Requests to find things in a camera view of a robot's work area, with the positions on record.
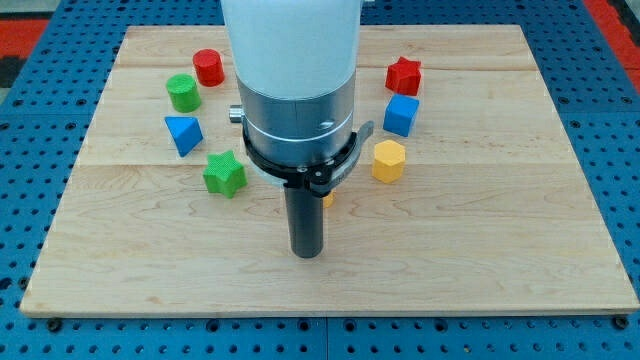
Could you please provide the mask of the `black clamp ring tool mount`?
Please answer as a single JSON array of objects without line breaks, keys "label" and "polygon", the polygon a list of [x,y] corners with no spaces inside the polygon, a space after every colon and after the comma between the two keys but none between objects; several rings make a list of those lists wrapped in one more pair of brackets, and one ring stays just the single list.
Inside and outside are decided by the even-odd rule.
[{"label": "black clamp ring tool mount", "polygon": [[274,178],[278,186],[302,189],[314,197],[323,198],[337,187],[355,168],[366,140],[374,132],[374,122],[364,123],[358,132],[352,132],[346,144],[331,158],[317,165],[285,166],[262,156],[242,130],[246,154],[253,164]]}]

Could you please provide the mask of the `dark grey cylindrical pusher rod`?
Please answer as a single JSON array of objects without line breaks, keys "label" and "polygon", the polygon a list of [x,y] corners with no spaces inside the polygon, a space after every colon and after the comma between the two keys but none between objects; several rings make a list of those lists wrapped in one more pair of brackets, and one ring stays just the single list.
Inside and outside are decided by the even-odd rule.
[{"label": "dark grey cylindrical pusher rod", "polygon": [[285,187],[290,246],[300,258],[313,258],[323,249],[323,202],[303,188]]}]

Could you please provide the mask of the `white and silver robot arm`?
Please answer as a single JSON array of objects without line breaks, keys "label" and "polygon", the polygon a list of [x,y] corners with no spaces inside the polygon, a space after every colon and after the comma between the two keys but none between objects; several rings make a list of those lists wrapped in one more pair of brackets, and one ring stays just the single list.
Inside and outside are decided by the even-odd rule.
[{"label": "white and silver robot arm", "polygon": [[355,130],[360,1],[223,0],[251,162],[284,190],[290,246],[323,249],[323,200],[373,133]]}]

